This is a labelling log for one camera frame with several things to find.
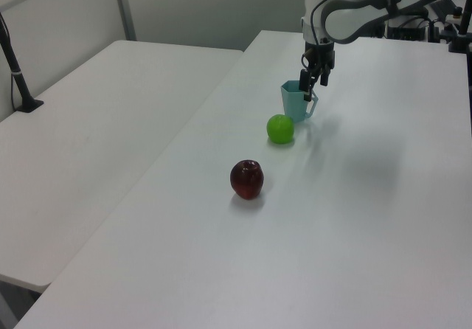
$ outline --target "cable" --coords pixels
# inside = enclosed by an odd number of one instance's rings
[[[418,17],[413,17],[413,18],[410,18],[408,21],[405,21],[403,24],[401,24],[397,29],[401,29],[403,28],[404,26],[406,26],[408,23],[411,23],[412,21],[417,21],[418,19],[422,19],[423,21],[428,21],[430,24],[433,23],[433,21],[429,18],[426,18],[426,17],[422,17],[422,16],[418,16]]]
[[[431,25],[431,24],[437,23],[438,21],[440,21],[440,19],[439,19],[439,18],[438,18],[438,19],[434,19],[433,21],[430,21],[428,25],[426,25],[426,26],[420,28],[420,25],[421,25],[423,22],[425,22],[425,21],[428,21],[428,20],[427,20],[427,19],[423,19],[423,20],[418,24],[418,26],[416,27],[416,29],[426,28],[426,27],[428,27],[428,26]]]
[[[313,24],[313,16],[315,14],[315,11],[319,8],[319,6],[321,6],[322,4],[324,4],[326,1],[329,1],[329,0],[323,0],[321,2],[319,2],[314,8],[313,10],[311,11],[311,16],[310,16],[310,25],[311,25],[311,32],[313,33],[313,37],[315,38],[315,42],[316,42],[316,45],[319,46],[319,42],[318,42],[318,38],[316,37],[316,32],[315,32],[315,26]]]
[[[305,67],[305,69],[308,69],[308,66],[305,65],[305,62],[303,61],[304,58],[305,58],[305,54],[302,55],[302,66]]]
[[[0,21],[1,21],[1,25],[3,26],[3,28],[5,28],[5,32],[7,32],[7,37],[8,37],[8,41],[9,41],[10,40],[10,32],[8,31],[7,23],[5,23],[5,20],[3,19],[3,16],[1,15],[1,12],[0,12]]]
[[[10,98],[12,100],[13,111],[16,111],[15,103],[13,102],[13,73],[11,74],[11,81],[10,81]]]

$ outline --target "green apple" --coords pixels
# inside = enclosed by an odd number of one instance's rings
[[[294,139],[294,121],[285,115],[274,115],[267,122],[268,138],[279,145],[289,143]]]

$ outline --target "table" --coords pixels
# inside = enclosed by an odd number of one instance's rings
[[[275,146],[303,47],[261,32],[18,329],[467,328],[465,57],[336,46],[313,118]],[[241,159],[265,173],[254,201],[229,186]]]
[[[242,52],[117,41],[0,124],[0,280],[43,291]]]

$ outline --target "white wall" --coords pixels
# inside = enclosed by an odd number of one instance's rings
[[[2,14],[33,96],[125,38],[117,0],[27,0]],[[0,51],[0,121],[11,112],[10,68]]]
[[[304,3],[305,0],[129,0],[140,41],[242,50],[260,30],[300,32]]]

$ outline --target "black cable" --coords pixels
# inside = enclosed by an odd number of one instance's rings
[[[8,40],[10,40],[10,32],[8,31],[7,23],[5,23],[5,20],[3,19],[3,16],[1,15],[1,12],[0,12],[0,21],[1,21],[1,25],[3,26],[3,28],[5,28],[5,32],[7,32]]]
[[[1,15],[1,13],[0,13],[0,24],[3,26],[3,29],[7,33],[7,38],[8,38],[8,41],[10,42],[10,32],[8,31],[7,23],[5,23],[5,20],[4,20],[3,16]],[[10,74],[10,76],[11,76],[11,79],[10,79],[10,99],[12,101],[13,111],[16,111],[15,103],[13,102],[13,73]]]
[[[316,42],[316,45],[319,46],[319,42],[318,42],[318,38],[316,37],[316,33],[315,33],[315,26],[313,24],[313,16],[315,14],[315,11],[319,8],[319,6],[321,6],[322,4],[324,4],[326,1],[329,1],[329,0],[323,0],[321,2],[319,2],[314,8],[313,10],[311,11],[311,16],[310,16],[310,25],[311,25],[311,32],[313,33],[313,37],[315,38],[315,42]]]
[[[308,69],[308,66],[305,65],[305,62],[303,61],[304,58],[305,58],[305,54],[302,55],[302,66],[305,67],[305,69]]]
[[[422,17],[422,16],[418,16],[418,17],[413,17],[413,18],[410,18],[408,21],[405,21],[403,24],[401,24],[397,29],[401,29],[403,28],[404,26],[406,26],[408,23],[411,23],[412,21],[417,21],[418,19],[422,19],[423,21],[428,21],[430,24],[433,23],[433,21],[429,18],[426,18],[426,17]]]
[[[15,103],[13,102],[13,73],[11,74],[11,81],[10,81],[10,98],[12,100],[13,111],[16,111]]]

